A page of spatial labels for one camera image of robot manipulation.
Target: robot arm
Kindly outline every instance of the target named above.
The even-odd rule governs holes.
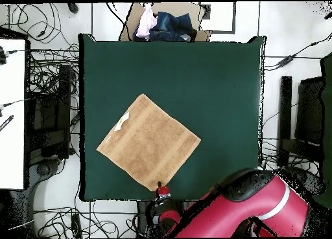
[[[272,172],[253,168],[232,174],[178,216],[174,209],[169,212],[169,205],[163,208],[168,201],[170,198],[154,205],[158,210],[154,223],[162,227],[163,238],[232,237],[241,226],[259,236],[312,236],[324,234],[331,220],[326,217],[318,223],[321,208],[309,206]]]

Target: pink cloth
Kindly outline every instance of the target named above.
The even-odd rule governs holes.
[[[153,16],[151,6],[146,5],[145,11],[143,12],[141,20],[139,21],[136,36],[148,40],[150,36],[150,29],[157,25],[157,18],[158,17],[155,18]]]

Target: white floor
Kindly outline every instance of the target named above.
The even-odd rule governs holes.
[[[68,10],[66,4],[55,4],[59,11],[62,25],[62,32],[69,43],[78,43],[78,33],[92,33],[96,40],[117,40],[122,30],[121,22],[112,15],[105,3],[78,4],[78,14],[72,14]],[[115,3],[119,17],[125,20],[130,8],[130,3]],[[42,9],[49,18],[49,22],[53,22],[51,7],[49,4],[36,5]],[[10,10],[13,11],[16,5],[11,5]],[[266,36],[267,44],[265,47],[265,65],[275,65],[282,57],[294,54],[305,46],[314,41],[326,38],[332,30],[332,18],[325,20],[324,16],[328,13],[328,5],[323,2],[237,2],[236,6],[236,28],[235,34],[212,34],[211,41],[236,41],[247,42],[253,36]],[[8,22],[8,8],[0,5],[0,24]],[[42,14],[35,8],[28,9],[29,22],[22,27],[29,28],[38,21],[45,21]],[[203,21],[203,29],[229,30],[231,14],[229,10],[219,10],[220,16],[214,14],[213,19],[218,23]],[[19,10],[10,16],[11,23],[18,21]],[[35,26],[30,33],[38,35],[45,27],[41,23]],[[12,29],[20,31],[17,26]],[[69,45],[65,39],[58,35],[52,42],[42,44],[35,40],[31,40],[32,49],[66,49]],[[309,47],[299,57],[295,58],[290,64],[276,69],[275,71],[265,71],[265,95],[264,95],[264,120],[278,112],[279,104],[279,81],[281,76],[292,76],[293,88],[292,99],[295,103],[298,99],[297,88],[302,79],[316,77],[321,75],[319,58],[332,52],[332,41],[320,43],[314,47]],[[293,107],[293,116],[296,113],[296,106]],[[264,138],[277,138],[278,115],[270,119],[264,127]],[[275,140],[267,142],[276,145]],[[72,135],[72,143],[78,150],[78,135]],[[47,209],[55,209],[61,207],[74,207],[74,198],[77,193],[79,181],[79,158],[75,155],[71,156],[65,164],[64,171],[47,181],[42,182],[36,192],[34,200],[34,210],[44,211]],[[77,198],[77,208],[81,212],[85,212],[89,217],[89,203],[81,202]],[[126,219],[131,219],[132,214],[112,214],[112,212],[135,213],[136,202],[134,201],[96,201],[94,211],[101,220],[112,220],[122,233],[127,229]],[[37,229],[42,227],[45,222],[54,214],[49,212],[41,212],[35,215],[35,226]],[[88,220],[81,218],[82,228],[88,226]],[[105,227],[107,231],[112,232],[114,226]],[[52,229],[46,229],[46,234],[53,234]],[[134,237],[135,233],[128,231],[123,237]],[[91,235],[92,238],[105,238],[106,236],[97,231]],[[110,237],[116,237],[116,234],[110,234]]]

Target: red robot arm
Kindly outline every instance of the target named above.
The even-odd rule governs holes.
[[[258,218],[277,236],[301,236],[309,205],[278,176],[245,169],[190,206],[165,237],[231,237],[247,218]]]

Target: cardboard box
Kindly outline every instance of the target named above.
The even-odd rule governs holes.
[[[154,14],[158,14],[159,11],[162,11],[170,13],[175,17],[188,13],[193,29],[197,30],[195,41],[209,41],[212,30],[198,30],[200,22],[202,21],[203,15],[205,13],[205,9],[203,7],[191,2],[162,2],[154,3],[151,9]],[[130,39],[132,39],[132,34],[139,24],[144,10],[145,8],[139,3],[132,3],[126,18],[125,26],[123,27],[119,36],[119,41],[129,41],[128,32]]]

